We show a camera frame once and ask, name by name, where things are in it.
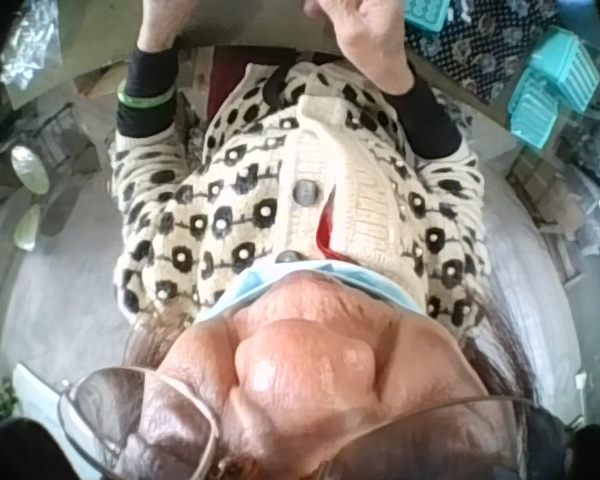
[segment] eyeglasses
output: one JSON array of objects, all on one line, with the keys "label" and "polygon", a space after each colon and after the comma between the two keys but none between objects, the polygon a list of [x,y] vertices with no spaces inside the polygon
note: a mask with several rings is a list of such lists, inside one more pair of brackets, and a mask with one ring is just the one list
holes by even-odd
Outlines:
[{"label": "eyeglasses", "polygon": [[[58,416],[107,478],[205,480],[218,461],[214,412],[186,384],[151,370],[96,371],[63,392]],[[311,478],[548,479],[564,474],[568,445],[564,425],[538,406],[470,399],[375,427]]]}]

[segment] table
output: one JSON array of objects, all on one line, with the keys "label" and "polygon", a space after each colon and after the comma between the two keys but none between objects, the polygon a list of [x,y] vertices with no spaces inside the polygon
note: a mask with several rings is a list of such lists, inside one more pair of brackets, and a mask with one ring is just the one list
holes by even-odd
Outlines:
[{"label": "table", "polygon": [[[500,0],[476,0],[478,2]],[[97,68],[124,61],[133,49],[142,16],[138,0],[58,0],[63,65],[41,71],[25,91],[7,88],[17,109],[51,88]],[[286,46],[338,53],[324,23],[308,19],[298,0],[201,0],[184,39],[206,45]],[[440,90],[506,126],[506,106],[517,76],[486,105],[438,68],[411,54],[420,74]]]}]

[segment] bracelet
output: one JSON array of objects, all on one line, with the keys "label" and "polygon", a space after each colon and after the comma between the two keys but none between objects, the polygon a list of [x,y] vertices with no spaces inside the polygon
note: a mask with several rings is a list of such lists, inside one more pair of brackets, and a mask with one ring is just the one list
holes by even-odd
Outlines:
[{"label": "bracelet", "polygon": [[176,92],[176,84],[171,85],[171,88],[164,92],[163,94],[158,95],[157,97],[149,97],[149,98],[141,98],[141,97],[132,97],[124,93],[124,89],[127,86],[127,81],[123,80],[118,85],[118,101],[123,105],[131,108],[154,108],[159,105],[163,105],[171,100],[173,94]]}]

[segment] gray button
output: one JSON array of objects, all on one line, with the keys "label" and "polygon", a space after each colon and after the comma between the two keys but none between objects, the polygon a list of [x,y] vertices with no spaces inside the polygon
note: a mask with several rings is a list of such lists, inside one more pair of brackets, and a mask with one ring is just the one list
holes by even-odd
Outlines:
[{"label": "gray button", "polygon": [[293,186],[293,199],[302,207],[315,205],[320,198],[320,187],[311,180],[298,180]]},{"label": "gray button", "polygon": [[293,263],[304,260],[304,255],[295,250],[285,250],[276,257],[276,263]]}]

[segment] cream cardigan with black pattern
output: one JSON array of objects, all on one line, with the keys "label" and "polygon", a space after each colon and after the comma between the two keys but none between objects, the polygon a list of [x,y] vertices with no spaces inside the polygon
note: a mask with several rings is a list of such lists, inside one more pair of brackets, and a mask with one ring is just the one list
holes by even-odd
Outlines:
[{"label": "cream cardigan with black pattern", "polygon": [[[286,251],[324,258],[316,229],[335,191],[330,248],[398,283],[456,338],[474,331],[473,299],[486,294],[490,267],[483,177],[466,143],[419,160],[382,95],[336,65],[294,66],[283,108],[269,113],[262,88],[272,71],[247,69],[191,171],[173,125],[117,135],[121,310],[134,323],[184,326],[245,268]],[[310,204],[294,199],[300,181],[314,186]]]}]

